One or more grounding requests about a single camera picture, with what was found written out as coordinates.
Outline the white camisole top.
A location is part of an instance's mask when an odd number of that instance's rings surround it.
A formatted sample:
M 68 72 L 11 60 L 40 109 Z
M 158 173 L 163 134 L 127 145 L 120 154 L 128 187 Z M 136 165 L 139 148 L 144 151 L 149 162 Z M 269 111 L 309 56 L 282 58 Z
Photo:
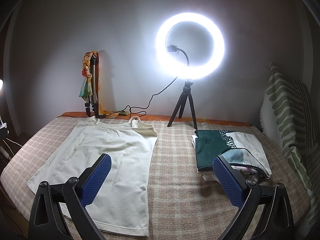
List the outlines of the white camisole top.
M 87 212 L 101 231 L 148 236 L 148 179 L 157 141 L 153 125 L 132 117 L 122 124 L 96 118 L 79 121 L 62 145 L 28 181 L 33 193 L 39 183 L 65 183 L 79 177 L 101 154 L 111 157 L 111 170 Z

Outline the floral folded garment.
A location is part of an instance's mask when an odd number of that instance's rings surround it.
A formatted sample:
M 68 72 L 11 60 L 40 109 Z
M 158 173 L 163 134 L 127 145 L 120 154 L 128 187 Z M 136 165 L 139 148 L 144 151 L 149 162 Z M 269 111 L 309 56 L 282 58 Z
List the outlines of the floral folded garment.
M 251 168 L 251 167 L 234 166 L 234 165 L 232 165 L 232 168 L 234 170 L 239 171 L 247 179 L 253 179 L 255 181 L 259 181 L 260 172 L 255 170 L 255 169 L 253 169 L 253 168 Z

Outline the white grey folded garment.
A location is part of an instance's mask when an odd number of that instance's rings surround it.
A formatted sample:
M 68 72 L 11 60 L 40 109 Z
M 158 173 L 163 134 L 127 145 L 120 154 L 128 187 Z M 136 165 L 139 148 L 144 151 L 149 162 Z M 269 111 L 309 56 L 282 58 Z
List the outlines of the white grey folded garment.
M 231 166 L 251 167 L 260 172 L 260 177 L 270 179 L 272 171 L 263 146 L 256 136 L 242 132 L 232 132 L 227 135 L 233 138 L 236 148 L 220 156 Z

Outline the pink plaid bed blanket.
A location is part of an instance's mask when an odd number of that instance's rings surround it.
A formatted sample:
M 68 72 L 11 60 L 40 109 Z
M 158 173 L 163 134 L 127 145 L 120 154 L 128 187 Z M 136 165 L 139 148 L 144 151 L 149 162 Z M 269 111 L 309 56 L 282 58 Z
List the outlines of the pink plaid bed blanket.
M 12 158 L 1 174 L 1 185 L 17 211 L 29 219 L 34 194 L 28 180 L 69 136 L 77 118 L 59 117 L 39 130 Z M 233 207 L 221 185 L 205 181 L 196 171 L 190 122 L 152 121 L 158 139 L 149 173 L 149 239 L 217 239 L 233 216 Z M 283 183 L 295 224 L 302 222 L 310 200 L 300 178 L 282 153 L 256 127 L 236 126 L 260 141 L 272 177 L 261 184 Z

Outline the dark green folded garment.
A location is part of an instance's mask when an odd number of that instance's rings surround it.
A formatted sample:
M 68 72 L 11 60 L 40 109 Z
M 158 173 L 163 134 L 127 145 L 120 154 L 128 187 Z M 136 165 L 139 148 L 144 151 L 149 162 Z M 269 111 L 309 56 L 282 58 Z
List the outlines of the dark green folded garment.
M 206 130 L 195 131 L 195 154 L 198 172 L 213 170 L 214 159 L 228 150 L 236 148 L 232 137 L 227 133 L 229 130 Z

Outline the green white patterned pillow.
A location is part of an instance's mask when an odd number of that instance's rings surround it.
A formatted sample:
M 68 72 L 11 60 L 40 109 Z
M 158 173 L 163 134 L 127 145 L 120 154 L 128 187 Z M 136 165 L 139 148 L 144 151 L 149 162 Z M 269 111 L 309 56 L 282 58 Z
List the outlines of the green white patterned pillow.
M 279 148 L 308 195 L 314 194 L 310 176 L 313 158 L 319 154 L 319 143 L 309 91 L 306 85 L 273 63 L 260 109 L 260 123 L 264 135 Z

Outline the silver folded tripod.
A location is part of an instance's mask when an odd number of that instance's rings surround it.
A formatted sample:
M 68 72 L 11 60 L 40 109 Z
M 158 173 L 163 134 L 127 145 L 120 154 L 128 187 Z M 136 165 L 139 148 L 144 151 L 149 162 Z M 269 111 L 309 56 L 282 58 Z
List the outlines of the silver folded tripod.
M 105 118 L 105 114 L 99 114 L 98 99 L 98 53 L 96 51 L 86 53 L 82 62 L 82 74 L 86 78 L 85 81 L 85 110 L 88 117 L 94 115 L 96 118 Z

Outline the small black tripod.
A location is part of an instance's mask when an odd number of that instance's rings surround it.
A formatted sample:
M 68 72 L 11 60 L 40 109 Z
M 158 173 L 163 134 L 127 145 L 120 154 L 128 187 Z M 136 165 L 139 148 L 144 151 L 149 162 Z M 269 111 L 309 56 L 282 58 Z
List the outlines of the small black tripod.
M 185 105 L 186 105 L 187 101 L 189 101 L 189 106 L 190 106 L 190 110 L 191 110 L 191 117 L 193 120 L 193 126 L 194 126 L 194 129 L 197 129 L 197 121 L 196 121 L 196 115 L 195 115 L 194 102 L 193 102 L 193 97 L 191 94 L 191 86 L 192 85 L 193 85 L 193 83 L 191 81 L 189 81 L 189 80 L 185 81 L 183 91 L 180 94 L 180 97 L 179 97 L 178 102 L 174 108 L 174 111 L 170 117 L 170 120 L 167 124 L 167 127 L 170 127 L 172 125 L 177 114 L 178 114 L 178 118 L 182 119 L 183 113 L 185 110 Z

